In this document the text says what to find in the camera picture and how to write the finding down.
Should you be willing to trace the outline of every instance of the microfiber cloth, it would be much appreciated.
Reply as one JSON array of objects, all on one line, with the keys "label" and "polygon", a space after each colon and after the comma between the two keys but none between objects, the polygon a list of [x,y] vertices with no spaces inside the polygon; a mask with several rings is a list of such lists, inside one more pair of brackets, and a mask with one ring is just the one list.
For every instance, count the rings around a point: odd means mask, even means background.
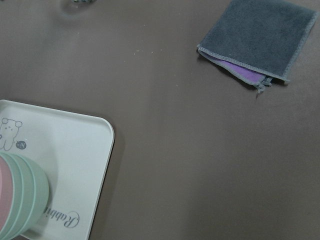
[{"label": "microfiber cloth", "polygon": [[198,51],[260,93],[273,78],[289,82],[318,15],[284,0],[232,0]]}]

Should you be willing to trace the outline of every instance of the purple cloth underside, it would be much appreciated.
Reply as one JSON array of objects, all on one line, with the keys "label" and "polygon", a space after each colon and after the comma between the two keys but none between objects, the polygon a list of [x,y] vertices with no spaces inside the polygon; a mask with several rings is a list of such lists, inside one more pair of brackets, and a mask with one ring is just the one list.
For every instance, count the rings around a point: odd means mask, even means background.
[{"label": "purple cloth underside", "polygon": [[238,73],[239,75],[243,76],[244,78],[246,78],[253,85],[258,84],[261,81],[261,78],[266,76],[266,75],[261,74],[259,72],[252,71],[252,70],[247,69],[245,67],[242,67],[242,66],[236,65],[234,63],[231,63],[229,61],[224,61],[224,60],[218,59],[216,57],[214,57],[214,60],[220,62],[220,64],[222,66],[226,66],[226,69],[231,69],[232,71],[234,71],[234,72]]}]

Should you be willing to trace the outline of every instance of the stacked bowls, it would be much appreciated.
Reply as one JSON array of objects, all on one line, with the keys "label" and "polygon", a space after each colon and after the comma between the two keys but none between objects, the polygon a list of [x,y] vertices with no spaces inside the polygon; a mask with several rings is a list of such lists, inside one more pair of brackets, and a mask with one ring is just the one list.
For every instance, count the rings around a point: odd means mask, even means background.
[{"label": "stacked bowls", "polygon": [[48,197],[47,176],[34,161],[0,152],[0,240],[11,240],[32,227]]}]

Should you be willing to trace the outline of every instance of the gray table surface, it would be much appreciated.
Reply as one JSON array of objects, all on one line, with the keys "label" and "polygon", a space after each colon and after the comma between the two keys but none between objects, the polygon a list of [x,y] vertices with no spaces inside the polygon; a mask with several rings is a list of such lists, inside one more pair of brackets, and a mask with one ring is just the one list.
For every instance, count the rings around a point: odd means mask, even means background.
[{"label": "gray table surface", "polygon": [[91,240],[319,240],[319,21],[256,98],[197,53],[230,0],[69,2],[0,2],[0,98],[114,127]]}]

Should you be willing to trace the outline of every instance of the tabletop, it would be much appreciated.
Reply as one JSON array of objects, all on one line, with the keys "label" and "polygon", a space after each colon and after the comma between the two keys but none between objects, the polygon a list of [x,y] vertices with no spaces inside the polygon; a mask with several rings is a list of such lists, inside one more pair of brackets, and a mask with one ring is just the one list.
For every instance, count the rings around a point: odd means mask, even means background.
[{"label": "tabletop", "polygon": [[197,52],[229,3],[0,2],[0,98],[114,128],[90,240],[319,239],[320,23],[257,97]]}]

